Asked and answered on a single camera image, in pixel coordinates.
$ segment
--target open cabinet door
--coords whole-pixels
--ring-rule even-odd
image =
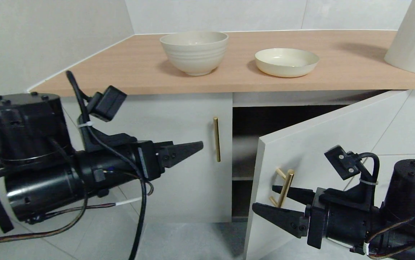
[[[252,203],[272,205],[269,197],[278,197],[272,192],[272,185],[283,185],[283,180],[276,177],[275,170],[295,170],[292,187],[343,190],[348,180],[339,177],[324,153],[336,145],[355,153],[371,152],[410,92],[385,92],[259,138],[244,258],[260,259],[285,243],[297,240],[252,211]],[[283,208],[305,211],[304,205],[291,199],[285,200]],[[308,250],[317,250],[307,246],[306,240],[303,237],[300,244]]]

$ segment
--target cable tie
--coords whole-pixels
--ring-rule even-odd
[[[82,123],[82,124],[78,125],[78,128],[82,128],[82,127],[85,127],[85,126],[92,126],[92,125],[93,125],[92,121],[87,121],[85,123]]]
[[[370,244],[363,242],[363,253],[365,255],[370,255]]]
[[[369,181],[365,181],[365,180],[362,180],[361,178],[360,179],[358,179],[360,182],[363,182],[363,183],[365,183],[365,184],[368,184],[368,185],[373,185],[373,186],[376,186],[376,185],[378,185],[379,184],[379,181],[376,181],[376,182],[369,182]]]

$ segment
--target white bowl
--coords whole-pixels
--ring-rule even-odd
[[[160,42],[172,65],[188,75],[201,76],[221,63],[228,35],[215,31],[189,31],[163,36]]]
[[[301,49],[263,49],[255,54],[255,64],[272,76],[294,78],[313,71],[320,58]]]

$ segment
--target robotic arm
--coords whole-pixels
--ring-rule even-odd
[[[71,72],[67,76],[76,84]],[[87,100],[87,117],[82,111],[78,119],[84,151],[71,145],[59,96],[37,92],[0,96],[0,177],[5,178],[8,201],[19,221],[44,221],[51,217],[48,212],[84,199],[77,222],[87,198],[106,196],[109,189],[134,179],[148,183],[203,148],[202,142],[174,145],[127,134],[105,135],[84,118],[91,114],[112,120],[127,95],[112,86],[93,97],[80,95]],[[1,201],[0,227],[4,233],[13,229]]]
[[[360,183],[340,191],[291,187],[287,197],[306,205],[305,212],[254,203],[252,210],[320,249],[323,237],[351,245],[350,251],[371,259],[415,260],[415,160],[395,164],[389,189],[381,208],[374,206],[379,158],[373,153],[345,152],[336,146],[325,153],[342,179],[361,174]],[[361,163],[374,159],[371,175]],[[281,186],[272,190],[280,193]]]

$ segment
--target black cable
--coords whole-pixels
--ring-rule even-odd
[[[79,108],[81,110],[82,120],[84,121],[83,123],[85,124],[90,121],[90,117],[89,117],[89,113],[87,112],[86,105],[84,104],[84,99],[81,96],[81,90],[79,89],[76,79],[74,78],[74,75],[71,71],[67,70],[66,76],[71,86],[73,87],[74,94],[76,96],[76,99],[79,104]],[[122,155],[120,152],[118,152],[117,150],[108,146],[106,143],[100,140],[100,138],[98,138],[97,135],[95,135],[93,128],[91,126],[87,125],[85,127],[87,128],[89,134],[95,139],[95,141],[97,141],[97,143],[99,143],[103,148],[110,151],[111,153],[113,153],[115,156],[117,156],[121,160],[128,163],[133,168],[133,170],[137,173],[137,175],[140,177],[140,186],[142,188],[142,203],[140,206],[140,215],[139,215],[139,221],[137,224],[137,230],[135,232],[134,243],[132,245],[132,250],[129,256],[129,259],[133,260],[137,256],[137,250],[138,250],[139,243],[140,243],[140,236],[143,230],[143,221],[145,219],[145,209],[147,207],[147,186],[145,185],[145,176],[143,176],[140,169],[138,169],[136,164],[130,158],[126,157],[125,155]]]
[[[65,161],[68,162],[68,164],[71,166],[72,169],[74,169],[74,164],[71,161],[71,159],[68,157],[68,155],[65,153],[65,151],[62,149],[62,147],[53,139],[49,138],[49,141],[52,143],[53,146],[59,151],[59,153],[64,157]],[[28,239],[34,239],[34,238],[42,238],[42,237],[51,237],[53,235],[58,235],[62,232],[67,231],[68,229],[72,228],[74,225],[81,220],[82,216],[84,215],[84,212],[86,212],[87,208],[87,186],[84,182],[84,180],[80,179],[83,189],[84,189],[84,204],[80,208],[81,212],[66,226],[61,227],[59,229],[55,229],[48,232],[37,232],[37,233],[27,233],[27,234],[18,234],[18,235],[6,235],[4,237],[0,237],[0,243],[4,242],[11,242],[11,241],[19,241],[19,240],[28,240]]]
[[[379,167],[380,167],[379,157],[374,153],[360,153],[358,155],[359,160],[361,160],[363,158],[367,158],[367,157],[373,158],[374,167],[373,167],[373,175],[372,176],[373,176],[373,182],[376,182],[377,177],[379,176]]]

